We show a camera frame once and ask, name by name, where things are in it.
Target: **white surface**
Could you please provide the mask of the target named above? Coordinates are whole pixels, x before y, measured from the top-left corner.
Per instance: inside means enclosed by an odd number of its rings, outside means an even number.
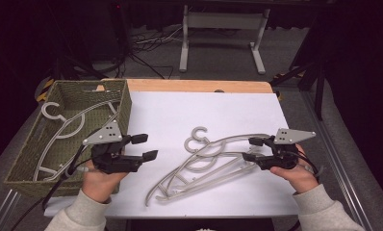
[[[272,93],[190,93],[131,92],[133,101],[130,135],[146,133],[149,140],[129,144],[126,153],[141,155],[158,149],[153,162],[144,163],[137,173],[129,174],[106,216],[118,218],[256,218],[297,214],[288,181],[255,167],[253,171],[169,202],[154,197],[144,206],[148,191],[188,157],[184,141],[194,127],[205,126],[199,133],[210,141],[228,136],[265,133],[288,128],[276,96]],[[246,151],[248,142],[233,148]],[[45,211],[54,216],[74,197],[52,198]]]

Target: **woven basket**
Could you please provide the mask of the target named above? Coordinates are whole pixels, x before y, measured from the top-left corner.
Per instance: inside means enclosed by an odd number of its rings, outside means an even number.
[[[117,108],[117,123],[122,134],[128,131],[129,116],[132,101],[126,80],[118,81],[56,81],[48,93],[46,102],[56,102],[60,106],[47,107],[47,113],[52,116],[62,115],[66,119],[72,118],[83,110],[101,102],[118,100],[114,103]],[[43,167],[58,170],[78,150],[83,140],[95,129],[102,127],[113,114],[109,105],[95,108],[85,114],[84,127],[76,135],[55,140],[47,152],[42,163]],[[67,135],[79,127],[81,118],[75,119],[62,132]],[[5,179],[5,185],[19,193],[43,197],[46,196],[58,178],[53,181],[43,181],[50,176],[49,173],[39,172],[38,181],[33,181],[33,176],[38,160],[51,138],[64,122],[49,119],[40,114],[18,154],[13,166]],[[83,153],[77,164],[90,157],[90,148]],[[62,183],[54,196],[75,195],[82,186],[82,173],[76,172],[72,177]]]

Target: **gray sleeve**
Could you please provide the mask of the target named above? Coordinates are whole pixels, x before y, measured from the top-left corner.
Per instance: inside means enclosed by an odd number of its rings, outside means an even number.
[[[108,207],[109,204],[93,201],[80,191],[72,205],[60,210],[45,230],[103,231]]]
[[[341,202],[329,197],[323,185],[294,195],[294,200],[302,230],[364,230],[345,212]]]

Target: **finger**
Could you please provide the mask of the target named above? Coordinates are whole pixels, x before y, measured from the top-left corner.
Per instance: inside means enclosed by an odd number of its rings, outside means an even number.
[[[290,172],[282,167],[272,167],[269,171],[274,175],[284,178],[285,180],[288,180],[290,176]]]

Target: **human hand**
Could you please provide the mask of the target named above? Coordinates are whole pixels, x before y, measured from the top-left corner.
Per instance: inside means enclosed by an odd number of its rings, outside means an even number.
[[[299,144],[297,144],[296,147],[299,150],[300,155],[302,155],[301,153],[305,153],[303,148]],[[298,165],[296,165],[292,169],[272,167],[269,171],[277,176],[288,180],[298,193],[306,193],[319,184],[314,174],[305,169],[305,166],[308,165],[309,164],[306,163],[304,160],[299,159]]]
[[[86,162],[90,171],[84,173],[83,193],[99,203],[104,203],[110,198],[114,188],[128,175],[128,172],[107,174],[93,166],[91,160]]]

